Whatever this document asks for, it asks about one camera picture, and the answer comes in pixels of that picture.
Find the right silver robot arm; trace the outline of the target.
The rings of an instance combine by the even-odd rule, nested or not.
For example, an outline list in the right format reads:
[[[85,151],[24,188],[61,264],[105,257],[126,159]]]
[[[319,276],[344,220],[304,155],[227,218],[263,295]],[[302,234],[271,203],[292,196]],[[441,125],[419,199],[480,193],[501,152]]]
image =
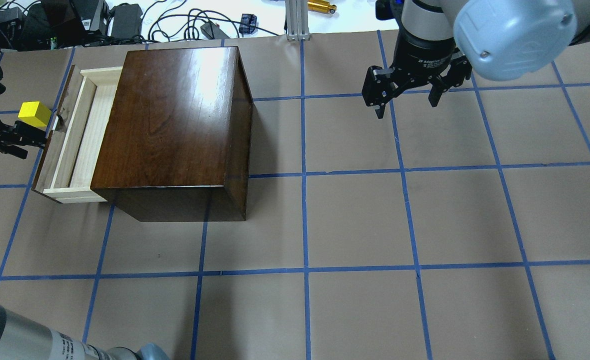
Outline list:
[[[375,13],[398,24],[391,64],[370,66],[361,90],[379,119],[405,91],[430,86],[436,107],[473,73],[516,80],[590,43],[590,0],[378,0]]]

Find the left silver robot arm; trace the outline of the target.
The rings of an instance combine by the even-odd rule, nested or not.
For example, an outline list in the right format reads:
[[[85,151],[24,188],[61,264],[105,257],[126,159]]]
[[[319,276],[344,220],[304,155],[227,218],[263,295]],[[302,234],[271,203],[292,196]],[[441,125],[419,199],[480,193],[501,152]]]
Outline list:
[[[14,125],[0,119],[0,153],[27,157],[27,146],[44,148],[46,133],[23,121]],[[0,360],[167,360],[153,342],[139,350],[113,347],[107,350],[81,342],[0,305]]]

